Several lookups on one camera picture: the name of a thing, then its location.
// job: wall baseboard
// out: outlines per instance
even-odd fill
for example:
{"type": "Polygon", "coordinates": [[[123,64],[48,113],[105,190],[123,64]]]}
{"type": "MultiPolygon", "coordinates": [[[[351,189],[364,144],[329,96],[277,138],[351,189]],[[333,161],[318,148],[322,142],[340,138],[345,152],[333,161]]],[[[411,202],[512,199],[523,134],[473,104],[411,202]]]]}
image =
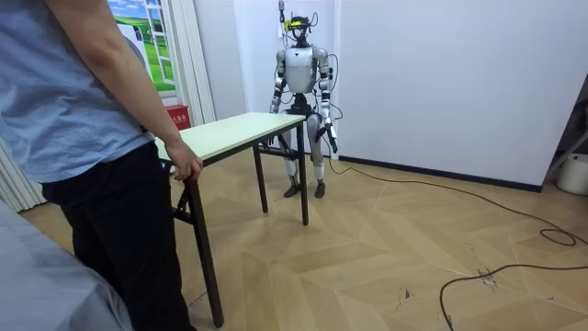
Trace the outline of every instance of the wall baseboard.
{"type": "Polygon", "coordinates": [[[536,192],[536,193],[540,193],[541,190],[543,189],[543,186],[518,183],[518,182],[514,182],[514,181],[510,181],[510,180],[478,177],[478,176],[473,176],[473,175],[464,175],[464,174],[454,173],[454,172],[450,172],[450,171],[434,170],[434,169],[422,168],[419,166],[411,166],[411,165],[399,165],[399,164],[393,164],[393,163],[388,163],[388,162],[367,160],[367,159],[350,157],[350,156],[343,156],[343,155],[339,155],[339,161],[352,162],[352,163],[357,163],[357,164],[367,165],[367,166],[379,166],[379,167],[385,167],[388,169],[413,172],[413,173],[417,173],[417,174],[424,174],[424,175],[431,175],[431,176],[437,176],[437,177],[446,177],[446,178],[452,178],[452,179],[458,179],[458,180],[465,180],[465,181],[474,182],[474,183],[494,185],[494,186],[502,187],[502,188],[516,188],[516,189],[521,189],[524,191],[536,192]]]}

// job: robot leg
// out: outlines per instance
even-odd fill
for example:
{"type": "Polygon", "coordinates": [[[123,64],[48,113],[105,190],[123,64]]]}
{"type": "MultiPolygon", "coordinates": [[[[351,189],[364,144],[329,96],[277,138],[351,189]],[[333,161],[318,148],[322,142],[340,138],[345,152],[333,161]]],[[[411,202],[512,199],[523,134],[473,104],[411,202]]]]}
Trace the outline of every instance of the robot leg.
{"type": "MultiPolygon", "coordinates": [[[[284,137],[284,141],[286,141],[287,144],[292,142],[291,131],[284,132],[282,137],[284,137]]],[[[289,146],[284,146],[281,140],[278,141],[282,152],[287,152],[289,150],[289,146]]],[[[286,193],[284,193],[284,198],[290,198],[300,191],[300,184],[298,182],[298,163],[296,161],[284,158],[284,166],[286,167],[286,172],[290,178],[290,188],[286,191],[286,193]]]]}
{"type": "Polygon", "coordinates": [[[318,114],[312,114],[306,120],[306,131],[309,135],[309,144],[311,145],[311,158],[314,165],[314,176],[318,181],[318,186],[314,192],[314,197],[322,198],[324,196],[325,185],[322,181],[324,177],[324,161],[322,159],[321,139],[317,142],[317,133],[321,129],[321,117],[318,114]]]}

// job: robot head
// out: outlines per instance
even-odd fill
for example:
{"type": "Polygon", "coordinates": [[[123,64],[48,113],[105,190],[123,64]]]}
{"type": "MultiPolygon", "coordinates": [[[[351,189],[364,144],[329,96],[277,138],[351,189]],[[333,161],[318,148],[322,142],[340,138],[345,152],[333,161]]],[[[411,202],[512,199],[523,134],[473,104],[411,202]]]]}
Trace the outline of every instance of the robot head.
{"type": "Polygon", "coordinates": [[[292,36],[296,39],[296,45],[294,47],[309,47],[309,43],[306,41],[307,30],[312,33],[312,23],[308,17],[293,17],[287,24],[287,32],[292,32],[292,36]]]}

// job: blue shirt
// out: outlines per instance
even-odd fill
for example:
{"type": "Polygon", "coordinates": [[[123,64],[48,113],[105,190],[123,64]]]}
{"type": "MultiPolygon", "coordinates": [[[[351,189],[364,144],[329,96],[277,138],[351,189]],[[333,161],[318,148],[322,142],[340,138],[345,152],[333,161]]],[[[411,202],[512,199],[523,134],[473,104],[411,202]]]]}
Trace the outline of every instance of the blue shirt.
{"type": "Polygon", "coordinates": [[[40,183],[153,140],[84,64],[43,0],[0,1],[0,137],[40,183]]]}

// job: person's hand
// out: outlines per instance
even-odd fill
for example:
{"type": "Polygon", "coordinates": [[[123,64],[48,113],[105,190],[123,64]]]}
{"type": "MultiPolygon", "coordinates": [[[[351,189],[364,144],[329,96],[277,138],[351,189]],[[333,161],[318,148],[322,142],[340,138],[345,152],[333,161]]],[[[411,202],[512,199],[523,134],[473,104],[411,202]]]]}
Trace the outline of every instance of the person's hand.
{"type": "Polygon", "coordinates": [[[204,167],[202,160],[182,140],[166,143],[165,150],[175,166],[175,179],[190,178],[196,180],[204,167]]]}

